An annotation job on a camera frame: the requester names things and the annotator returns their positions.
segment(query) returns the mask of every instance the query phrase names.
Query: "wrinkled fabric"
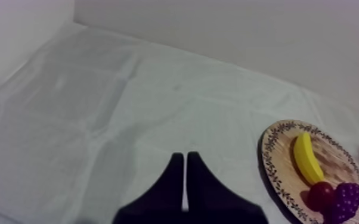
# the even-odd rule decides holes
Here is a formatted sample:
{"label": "wrinkled fabric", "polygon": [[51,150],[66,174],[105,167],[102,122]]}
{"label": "wrinkled fabric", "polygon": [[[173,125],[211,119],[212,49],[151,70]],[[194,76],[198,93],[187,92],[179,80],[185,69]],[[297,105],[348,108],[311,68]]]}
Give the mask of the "wrinkled fabric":
{"label": "wrinkled fabric", "polygon": [[359,111],[179,49],[67,30],[0,87],[0,223],[111,223],[189,151],[289,223],[258,170],[258,139],[282,119],[322,128],[359,165]]}

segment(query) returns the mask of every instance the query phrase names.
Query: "floral pattern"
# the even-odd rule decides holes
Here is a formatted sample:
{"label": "floral pattern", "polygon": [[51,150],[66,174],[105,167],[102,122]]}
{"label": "floral pattern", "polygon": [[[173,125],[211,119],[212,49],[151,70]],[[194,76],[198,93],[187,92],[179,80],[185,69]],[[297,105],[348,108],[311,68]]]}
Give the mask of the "floral pattern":
{"label": "floral pattern", "polygon": [[314,127],[313,125],[308,125],[306,123],[302,123],[296,120],[291,120],[291,121],[280,122],[277,127],[267,130],[269,132],[269,135],[267,142],[264,144],[262,149],[262,158],[267,176],[271,180],[274,190],[276,191],[279,197],[282,197],[284,199],[284,202],[286,202],[287,207],[296,212],[296,214],[299,217],[299,220],[303,220],[304,222],[309,221],[310,224],[319,224],[319,222],[315,218],[309,217],[308,214],[306,214],[303,211],[303,209],[300,208],[300,206],[290,196],[290,194],[282,188],[281,186],[282,181],[278,178],[277,169],[272,162],[271,153],[275,150],[274,146],[279,139],[279,134],[283,134],[284,132],[290,131],[293,128],[297,128],[309,132],[312,135],[321,136],[329,144],[333,145],[338,150],[342,151],[342,153],[348,158],[348,162],[352,165],[358,177],[359,177],[359,168],[356,165],[356,163],[353,161],[352,156],[347,151],[345,151],[342,148],[342,146],[340,146],[336,141],[334,141],[329,135],[323,133],[321,130],[319,130],[317,127]]}

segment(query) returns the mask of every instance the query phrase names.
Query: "red apple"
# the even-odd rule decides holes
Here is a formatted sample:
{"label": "red apple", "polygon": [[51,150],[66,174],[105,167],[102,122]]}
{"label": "red apple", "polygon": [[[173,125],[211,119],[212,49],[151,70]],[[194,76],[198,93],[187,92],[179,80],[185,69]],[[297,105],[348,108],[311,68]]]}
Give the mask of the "red apple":
{"label": "red apple", "polygon": [[314,211],[325,211],[334,203],[334,189],[327,182],[318,182],[310,188],[308,206]]}

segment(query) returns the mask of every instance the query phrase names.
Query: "decorative plate rim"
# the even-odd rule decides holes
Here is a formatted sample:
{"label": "decorative plate rim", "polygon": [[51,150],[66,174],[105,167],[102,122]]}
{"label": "decorative plate rim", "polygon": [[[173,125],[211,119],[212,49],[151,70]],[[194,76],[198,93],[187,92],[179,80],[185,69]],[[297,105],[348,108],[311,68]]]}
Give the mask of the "decorative plate rim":
{"label": "decorative plate rim", "polygon": [[307,122],[303,122],[300,120],[279,120],[273,124],[271,124],[263,133],[262,137],[262,145],[261,145],[261,156],[263,160],[264,170],[272,184],[275,192],[279,197],[282,197],[282,202],[284,205],[291,210],[291,212],[300,220],[304,222],[310,222],[310,224],[319,224],[314,217],[309,217],[308,214],[304,212],[302,208],[294,201],[294,199],[290,196],[290,193],[282,188],[282,181],[277,176],[277,169],[275,165],[273,165],[271,153],[274,150],[274,146],[278,141],[279,133],[284,133],[285,131],[290,131],[293,128],[297,128],[300,130],[304,130],[313,135],[320,135],[325,141],[327,141],[330,145],[334,146],[338,150],[340,150],[347,158],[348,163],[352,165],[354,171],[359,177],[359,168],[353,160],[352,156],[344,149],[342,146],[334,141],[328,134],[322,132],[318,127],[309,124]]}

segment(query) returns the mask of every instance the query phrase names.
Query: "plastic fruit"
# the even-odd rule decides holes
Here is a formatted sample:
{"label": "plastic fruit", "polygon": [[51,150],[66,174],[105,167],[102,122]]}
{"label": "plastic fruit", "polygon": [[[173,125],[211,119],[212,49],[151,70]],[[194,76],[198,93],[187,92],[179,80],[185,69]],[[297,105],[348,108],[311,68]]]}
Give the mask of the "plastic fruit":
{"label": "plastic fruit", "polygon": [[323,171],[313,154],[312,142],[309,133],[302,133],[298,136],[293,147],[293,156],[301,171],[302,176],[311,184],[315,184],[324,179]]}
{"label": "plastic fruit", "polygon": [[314,211],[325,211],[333,205],[334,189],[327,182],[319,182],[310,188],[308,206]]}
{"label": "plastic fruit", "polygon": [[331,224],[340,224],[355,216],[359,208],[359,185],[341,183],[335,190],[335,200],[330,212]]}

